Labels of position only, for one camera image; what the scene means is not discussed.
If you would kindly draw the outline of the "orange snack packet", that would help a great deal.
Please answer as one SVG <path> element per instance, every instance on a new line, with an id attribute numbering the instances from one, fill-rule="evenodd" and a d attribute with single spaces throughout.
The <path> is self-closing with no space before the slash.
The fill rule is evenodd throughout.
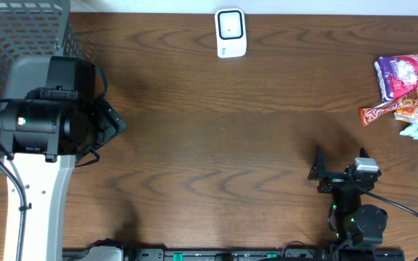
<path id="1" fill-rule="evenodd" d="M 396 120 L 418 125 L 418 106 L 397 109 L 393 115 Z"/>

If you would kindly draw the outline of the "red chocolate bar wrapper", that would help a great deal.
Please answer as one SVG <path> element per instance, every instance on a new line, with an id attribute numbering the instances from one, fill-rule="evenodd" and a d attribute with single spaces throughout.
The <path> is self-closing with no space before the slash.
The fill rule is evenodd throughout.
<path id="1" fill-rule="evenodd" d="M 418 88 L 413 89 L 397 99 L 379 104 L 376 107 L 361 108 L 359 113 L 363 126 L 367 126 L 386 113 L 415 106 L 418 106 Z"/>

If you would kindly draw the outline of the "pink purple tissue pack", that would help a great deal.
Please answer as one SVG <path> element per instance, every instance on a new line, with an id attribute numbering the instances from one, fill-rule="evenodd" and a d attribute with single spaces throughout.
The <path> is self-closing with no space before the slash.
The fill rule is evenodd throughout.
<path id="1" fill-rule="evenodd" d="M 418 54 L 379 57 L 374 70 L 382 102 L 418 88 Z"/>

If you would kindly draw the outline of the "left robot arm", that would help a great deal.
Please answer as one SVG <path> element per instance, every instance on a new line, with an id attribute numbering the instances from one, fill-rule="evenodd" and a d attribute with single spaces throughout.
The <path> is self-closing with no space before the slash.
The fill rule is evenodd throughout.
<path id="1" fill-rule="evenodd" d="M 36 88 L 0 113 L 7 179 L 5 260 L 61 260 L 70 177 L 87 154 L 126 130 L 93 91 Z"/>

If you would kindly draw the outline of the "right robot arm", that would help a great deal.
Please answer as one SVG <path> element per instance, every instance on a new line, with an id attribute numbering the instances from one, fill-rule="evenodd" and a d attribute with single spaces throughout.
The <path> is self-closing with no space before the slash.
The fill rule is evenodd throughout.
<path id="1" fill-rule="evenodd" d="M 316 150 L 308 179 L 319 182 L 319 193 L 332 195 L 329 227 L 337 233 L 337 242 L 324 250 L 328 260 L 377 259 L 375 248 L 383 241 L 388 214 L 373 204 L 363 204 L 361 196 L 374 188 L 381 175 L 364 148 L 341 173 L 328 171 L 322 150 Z"/>

